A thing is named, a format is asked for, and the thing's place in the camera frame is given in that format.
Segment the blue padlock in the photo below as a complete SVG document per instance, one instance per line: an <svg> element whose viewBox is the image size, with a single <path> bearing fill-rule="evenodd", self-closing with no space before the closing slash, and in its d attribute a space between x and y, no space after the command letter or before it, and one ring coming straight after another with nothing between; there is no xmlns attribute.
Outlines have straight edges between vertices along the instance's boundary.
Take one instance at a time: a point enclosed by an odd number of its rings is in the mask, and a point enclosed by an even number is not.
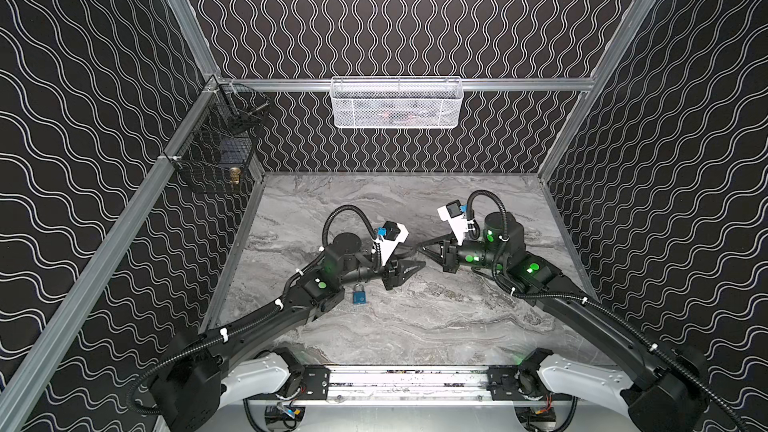
<svg viewBox="0 0 768 432"><path fill-rule="evenodd" d="M364 305L367 303L366 291L362 283L357 283L353 286L352 303L354 305Z"/></svg>

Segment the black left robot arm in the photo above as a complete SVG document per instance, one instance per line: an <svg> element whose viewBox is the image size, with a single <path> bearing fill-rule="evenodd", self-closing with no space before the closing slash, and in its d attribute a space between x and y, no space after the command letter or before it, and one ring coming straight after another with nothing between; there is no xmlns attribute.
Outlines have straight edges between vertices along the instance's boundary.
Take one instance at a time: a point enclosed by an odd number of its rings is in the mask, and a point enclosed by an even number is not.
<svg viewBox="0 0 768 432"><path fill-rule="evenodd" d="M272 343L333 310L349 285L379 279L388 290L402 286L425 266L412 252L397 251L407 237L401 223L376 227L357 206L336 208L323 224L317 256L275 299L233 322L178 333L160 361L128 386L129 410L160 416L171 431L196 431L231 403L302 395L305 366Z"/></svg>

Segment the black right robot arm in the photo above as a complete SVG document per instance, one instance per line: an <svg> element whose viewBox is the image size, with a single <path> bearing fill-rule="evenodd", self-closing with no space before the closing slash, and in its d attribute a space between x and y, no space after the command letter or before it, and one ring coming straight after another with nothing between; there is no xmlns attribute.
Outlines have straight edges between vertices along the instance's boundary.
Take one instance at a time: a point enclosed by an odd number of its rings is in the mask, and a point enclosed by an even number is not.
<svg viewBox="0 0 768 432"><path fill-rule="evenodd" d="M451 231L419 243L424 256L446 273L471 268L506 295L555 317L613 362L610 367L582 364L537 348L511 368L510 377L491 374L496 398L567 395L572 403L584 400L621 414L640 431L692 431L714 405L737 430L747 430L736 410L711 388L702 354L646 335L550 261L529 252L523 226L496 194L476 190L465 203L440 207L438 215Z"/></svg>

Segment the brass padlock in basket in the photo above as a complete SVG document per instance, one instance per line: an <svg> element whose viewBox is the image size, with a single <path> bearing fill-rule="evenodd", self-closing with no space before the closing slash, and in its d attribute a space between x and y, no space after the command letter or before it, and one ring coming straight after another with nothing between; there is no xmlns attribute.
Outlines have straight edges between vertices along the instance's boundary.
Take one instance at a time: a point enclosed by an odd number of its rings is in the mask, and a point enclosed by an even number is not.
<svg viewBox="0 0 768 432"><path fill-rule="evenodd" d="M231 167L229 169L230 184L234 189L238 188L241 184L242 170L239 167Z"/></svg>

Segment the aluminium linear rail base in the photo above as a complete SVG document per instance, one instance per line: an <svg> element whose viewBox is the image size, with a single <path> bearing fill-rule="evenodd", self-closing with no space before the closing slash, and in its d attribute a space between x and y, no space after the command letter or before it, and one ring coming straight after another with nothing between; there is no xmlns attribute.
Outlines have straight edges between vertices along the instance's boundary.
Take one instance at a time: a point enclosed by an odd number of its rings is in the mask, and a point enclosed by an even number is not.
<svg viewBox="0 0 768 432"><path fill-rule="evenodd" d="M524 392L512 367L331 366L308 369L299 406L539 406L577 397L624 413L624 372L550 356L534 371L541 392Z"/></svg>

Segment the aluminium horizontal back rail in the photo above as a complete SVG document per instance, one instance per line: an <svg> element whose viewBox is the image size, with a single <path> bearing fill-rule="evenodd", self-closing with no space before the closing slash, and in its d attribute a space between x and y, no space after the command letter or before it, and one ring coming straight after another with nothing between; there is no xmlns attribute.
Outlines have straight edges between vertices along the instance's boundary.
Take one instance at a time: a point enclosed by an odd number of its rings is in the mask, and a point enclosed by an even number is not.
<svg viewBox="0 0 768 432"><path fill-rule="evenodd" d="M465 92L499 91L590 91L596 81L590 78L458 78L458 77L335 77L332 79L223 79L223 83L244 86L259 92L330 93L341 87L359 90L383 90L406 87L428 90L446 84Z"/></svg>

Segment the aluminium frame corner post right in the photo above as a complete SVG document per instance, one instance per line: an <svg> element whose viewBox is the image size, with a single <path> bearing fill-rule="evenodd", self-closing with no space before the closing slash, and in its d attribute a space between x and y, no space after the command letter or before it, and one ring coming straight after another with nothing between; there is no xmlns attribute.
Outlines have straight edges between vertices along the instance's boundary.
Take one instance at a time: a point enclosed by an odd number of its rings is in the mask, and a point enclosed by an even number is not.
<svg viewBox="0 0 768 432"><path fill-rule="evenodd" d="M632 0L623 14L616 31L590 76L591 87L582 92L576 100L548 155L539 168L538 178L543 184L547 184L554 175L557 166L586 120L593 104L616 71L623 55L655 3L656 0Z"/></svg>

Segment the aluminium frame corner post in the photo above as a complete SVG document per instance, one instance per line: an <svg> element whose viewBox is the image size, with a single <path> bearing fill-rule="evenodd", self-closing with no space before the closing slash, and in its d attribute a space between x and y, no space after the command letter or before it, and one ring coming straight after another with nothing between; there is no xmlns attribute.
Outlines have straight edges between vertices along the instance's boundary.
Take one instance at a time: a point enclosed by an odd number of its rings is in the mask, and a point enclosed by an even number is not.
<svg viewBox="0 0 768 432"><path fill-rule="evenodd" d="M616 71L623 55L655 3L656 0L632 0L623 14L616 31L590 76L591 87L582 92L576 100L548 155L539 168L538 178L543 184L547 184L554 175L557 166L586 120L593 104Z"/></svg>
<svg viewBox="0 0 768 432"><path fill-rule="evenodd" d="M195 10L190 0L166 0L173 13L182 37L185 39L200 73L204 76L221 77L221 71L210 50Z"/></svg>

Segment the aluminium frame corner post left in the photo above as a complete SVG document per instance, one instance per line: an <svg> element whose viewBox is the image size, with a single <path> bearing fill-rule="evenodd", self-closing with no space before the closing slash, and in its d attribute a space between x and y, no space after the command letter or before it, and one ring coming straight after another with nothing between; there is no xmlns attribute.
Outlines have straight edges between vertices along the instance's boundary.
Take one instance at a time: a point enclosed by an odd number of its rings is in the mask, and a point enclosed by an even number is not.
<svg viewBox="0 0 768 432"><path fill-rule="evenodd" d="M195 10L190 0L166 0L173 13L182 37L185 39L200 73L204 76L221 77L221 71L210 50Z"/></svg>

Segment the aluminium left side rail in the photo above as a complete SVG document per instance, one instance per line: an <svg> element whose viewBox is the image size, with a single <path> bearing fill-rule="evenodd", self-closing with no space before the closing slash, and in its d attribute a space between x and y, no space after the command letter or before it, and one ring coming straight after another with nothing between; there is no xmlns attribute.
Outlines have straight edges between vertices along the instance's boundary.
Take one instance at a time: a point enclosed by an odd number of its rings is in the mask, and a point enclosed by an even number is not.
<svg viewBox="0 0 768 432"><path fill-rule="evenodd" d="M185 140L194 130L209 101L216 96L217 88L217 78L210 77L163 153L157 157L140 187L2 392L3 431L19 431L33 411L87 316L175 172L173 159L182 154Z"/></svg>

